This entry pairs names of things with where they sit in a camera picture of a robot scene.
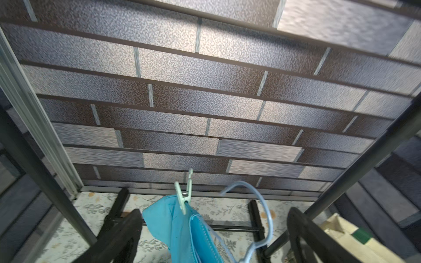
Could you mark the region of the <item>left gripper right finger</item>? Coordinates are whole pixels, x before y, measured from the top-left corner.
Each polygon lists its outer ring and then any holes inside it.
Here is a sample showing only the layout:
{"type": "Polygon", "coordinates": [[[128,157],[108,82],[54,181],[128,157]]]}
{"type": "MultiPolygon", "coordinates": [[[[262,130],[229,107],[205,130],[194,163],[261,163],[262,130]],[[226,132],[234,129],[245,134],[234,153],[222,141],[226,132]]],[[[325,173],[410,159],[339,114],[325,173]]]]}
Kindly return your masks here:
{"type": "Polygon", "coordinates": [[[296,263],[358,263],[332,237],[318,227],[298,208],[291,208],[287,216],[287,229],[296,263]]]}

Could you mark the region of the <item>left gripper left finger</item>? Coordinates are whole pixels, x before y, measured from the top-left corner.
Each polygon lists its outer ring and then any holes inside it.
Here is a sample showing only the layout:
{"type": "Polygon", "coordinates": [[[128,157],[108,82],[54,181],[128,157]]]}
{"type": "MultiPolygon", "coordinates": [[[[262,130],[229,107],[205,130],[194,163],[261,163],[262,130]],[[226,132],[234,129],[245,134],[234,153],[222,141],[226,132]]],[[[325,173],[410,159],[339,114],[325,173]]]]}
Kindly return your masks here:
{"type": "Polygon", "coordinates": [[[142,214],[139,209],[135,209],[74,262],[132,263],[136,257],[142,227],[142,214]]]}

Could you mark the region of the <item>blue t-shirt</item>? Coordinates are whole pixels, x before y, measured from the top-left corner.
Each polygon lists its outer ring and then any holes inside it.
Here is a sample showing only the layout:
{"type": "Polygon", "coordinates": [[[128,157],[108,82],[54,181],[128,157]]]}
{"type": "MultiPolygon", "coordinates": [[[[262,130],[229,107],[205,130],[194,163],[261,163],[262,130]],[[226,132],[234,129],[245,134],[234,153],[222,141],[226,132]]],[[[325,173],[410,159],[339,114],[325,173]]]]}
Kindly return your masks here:
{"type": "Polygon", "coordinates": [[[202,215],[185,203],[184,214],[176,195],[164,196],[143,210],[150,233],[167,245],[174,263],[236,262],[223,239],[210,228],[202,215]]]}

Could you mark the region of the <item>white clothespin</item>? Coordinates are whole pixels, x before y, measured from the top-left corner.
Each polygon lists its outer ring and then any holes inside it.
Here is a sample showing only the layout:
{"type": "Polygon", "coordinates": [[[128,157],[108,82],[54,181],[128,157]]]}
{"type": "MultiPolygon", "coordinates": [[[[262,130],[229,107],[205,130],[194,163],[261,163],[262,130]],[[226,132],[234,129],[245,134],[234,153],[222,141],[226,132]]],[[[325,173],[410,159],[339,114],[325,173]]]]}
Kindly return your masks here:
{"type": "Polygon", "coordinates": [[[176,196],[180,205],[180,208],[182,210],[182,213],[184,215],[187,214],[187,207],[186,204],[190,203],[191,201],[191,196],[192,196],[192,189],[193,189],[193,180],[192,180],[192,175],[193,175],[193,169],[190,168],[188,171],[188,179],[187,179],[187,185],[186,185],[186,192],[183,192],[181,187],[180,187],[180,183],[178,181],[176,181],[174,183],[174,187],[175,187],[175,191],[176,191],[176,196]]]}

